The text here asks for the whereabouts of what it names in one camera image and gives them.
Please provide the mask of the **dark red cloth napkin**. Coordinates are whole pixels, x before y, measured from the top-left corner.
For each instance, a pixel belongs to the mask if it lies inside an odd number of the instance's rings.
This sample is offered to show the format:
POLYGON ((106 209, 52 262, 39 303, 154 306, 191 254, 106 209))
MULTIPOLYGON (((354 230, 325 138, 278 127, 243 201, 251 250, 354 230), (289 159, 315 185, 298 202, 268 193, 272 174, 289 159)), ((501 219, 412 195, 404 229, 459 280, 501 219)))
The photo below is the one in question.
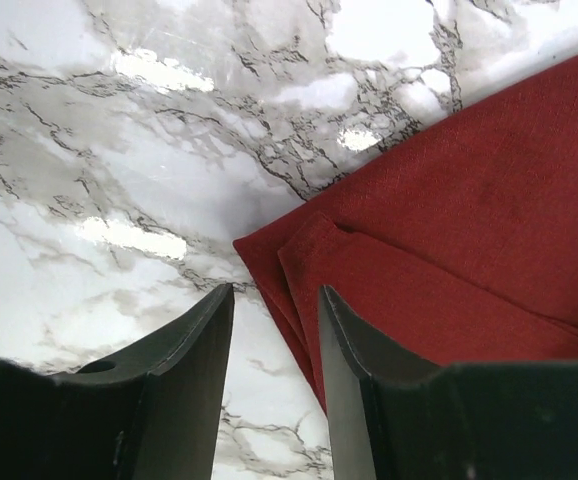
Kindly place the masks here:
POLYGON ((318 399, 323 285, 438 365, 578 359, 578 56, 234 246, 318 399))

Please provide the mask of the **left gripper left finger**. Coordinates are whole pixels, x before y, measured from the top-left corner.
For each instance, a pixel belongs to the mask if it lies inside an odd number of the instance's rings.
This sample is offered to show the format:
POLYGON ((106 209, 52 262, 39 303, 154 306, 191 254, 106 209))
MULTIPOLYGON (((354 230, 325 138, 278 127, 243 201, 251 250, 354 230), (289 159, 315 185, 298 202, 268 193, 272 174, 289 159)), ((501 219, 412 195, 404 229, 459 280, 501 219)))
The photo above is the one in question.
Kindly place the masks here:
POLYGON ((0 479, 207 479, 234 314, 229 284, 73 373, 0 359, 0 479))

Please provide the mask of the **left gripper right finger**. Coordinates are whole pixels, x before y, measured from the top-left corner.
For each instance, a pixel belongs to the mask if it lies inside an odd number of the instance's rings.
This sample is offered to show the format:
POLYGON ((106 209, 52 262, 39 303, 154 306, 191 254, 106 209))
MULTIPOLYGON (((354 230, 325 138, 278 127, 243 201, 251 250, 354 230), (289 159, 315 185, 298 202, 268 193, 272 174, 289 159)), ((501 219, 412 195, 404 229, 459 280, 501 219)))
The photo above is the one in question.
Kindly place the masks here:
POLYGON ((578 361, 438 366, 331 287, 318 318, 338 479, 578 479, 578 361))

